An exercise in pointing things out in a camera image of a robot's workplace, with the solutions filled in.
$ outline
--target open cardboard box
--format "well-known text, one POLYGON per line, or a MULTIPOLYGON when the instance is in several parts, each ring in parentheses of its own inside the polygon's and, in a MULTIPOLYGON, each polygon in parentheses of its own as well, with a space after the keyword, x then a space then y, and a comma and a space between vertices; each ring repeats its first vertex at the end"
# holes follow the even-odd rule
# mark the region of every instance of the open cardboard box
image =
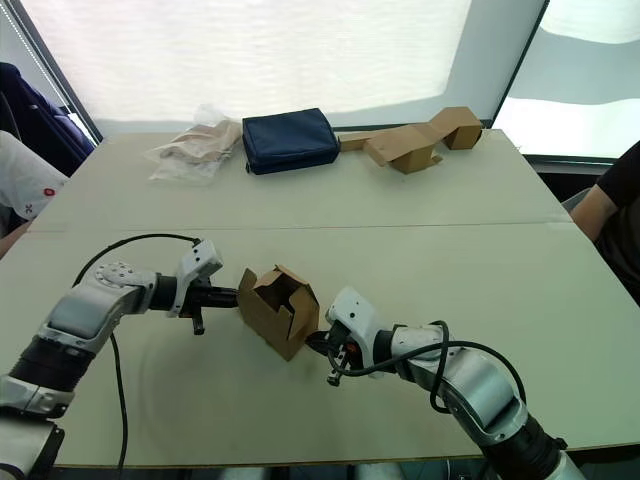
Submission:
POLYGON ((448 107, 430 122, 342 134, 340 149, 343 152, 362 149, 378 165, 388 163, 403 173, 412 173, 441 160, 433 155, 439 141, 444 141, 451 150, 469 149, 481 133, 482 123, 468 107, 448 107))
POLYGON ((247 268, 238 307, 244 322, 287 361, 318 329, 320 306, 311 286, 282 265, 260 278, 247 268))

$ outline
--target flattened cardboard box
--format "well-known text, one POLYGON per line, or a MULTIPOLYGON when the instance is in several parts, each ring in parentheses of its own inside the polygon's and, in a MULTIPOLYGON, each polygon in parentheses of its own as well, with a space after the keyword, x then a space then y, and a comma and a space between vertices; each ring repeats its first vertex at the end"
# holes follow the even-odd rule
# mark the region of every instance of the flattened cardboard box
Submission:
POLYGON ((287 361, 318 329, 320 306, 311 286, 282 265, 260 278, 247 268, 238 307, 244 322, 287 361))
POLYGON ((447 107, 425 123, 340 136, 341 151, 363 149, 375 162, 403 173, 423 170, 442 160, 433 155, 443 141, 450 150, 470 149, 482 134, 482 123, 468 107, 447 107))

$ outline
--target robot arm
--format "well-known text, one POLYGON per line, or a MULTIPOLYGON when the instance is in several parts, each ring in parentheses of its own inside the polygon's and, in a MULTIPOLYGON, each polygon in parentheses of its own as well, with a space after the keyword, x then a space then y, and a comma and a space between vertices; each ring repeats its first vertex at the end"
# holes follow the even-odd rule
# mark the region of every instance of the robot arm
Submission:
POLYGON ((347 366, 369 372, 376 365, 387 365, 384 371, 435 391, 446 407, 439 410, 455 417, 501 478, 584 478, 562 451, 566 444, 543 431, 495 362, 452 341, 442 365, 444 329, 440 326, 385 330, 375 308, 351 288, 340 292, 326 318, 331 324, 325 336, 333 367, 327 378, 331 385, 338 386, 342 375, 361 376, 347 366), (410 353, 429 346, 431 351, 410 353), (403 356, 408 358, 394 361, 403 356))
POLYGON ((193 319, 204 333, 202 307, 237 306, 234 289, 212 287, 222 260, 210 241, 195 245, 175 276, 138 270, 118 262, 102 265, 53 308, 8 375, 0 377, 0 477, 30 475, 53 464, 64 432, 59 418, 78 381, 123 315, 166 310, 193 319))

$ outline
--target blue bag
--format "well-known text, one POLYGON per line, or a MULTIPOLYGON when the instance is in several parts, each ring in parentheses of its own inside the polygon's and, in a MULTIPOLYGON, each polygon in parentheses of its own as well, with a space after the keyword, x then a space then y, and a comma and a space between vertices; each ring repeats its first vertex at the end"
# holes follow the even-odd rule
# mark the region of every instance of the blue bag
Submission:
POLYGON ((318 108, 242 120, 247 171, 258 175, 333 162, 340 143, 318 108))

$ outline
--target plastic bag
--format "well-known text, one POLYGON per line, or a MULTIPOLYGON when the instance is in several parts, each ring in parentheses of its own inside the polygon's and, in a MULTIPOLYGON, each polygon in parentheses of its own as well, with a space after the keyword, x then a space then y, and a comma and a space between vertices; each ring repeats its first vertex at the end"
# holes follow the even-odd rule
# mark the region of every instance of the plastic bag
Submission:
POLYGON ((209 106, 198 109, 196 120, 214 125, 196 125, 168 144, 144 153, 146 158, 159 163, 150 180, 191 185, 211 183, 222 161, 231 155, 242 127, 239 122, 230 120, 209 106))

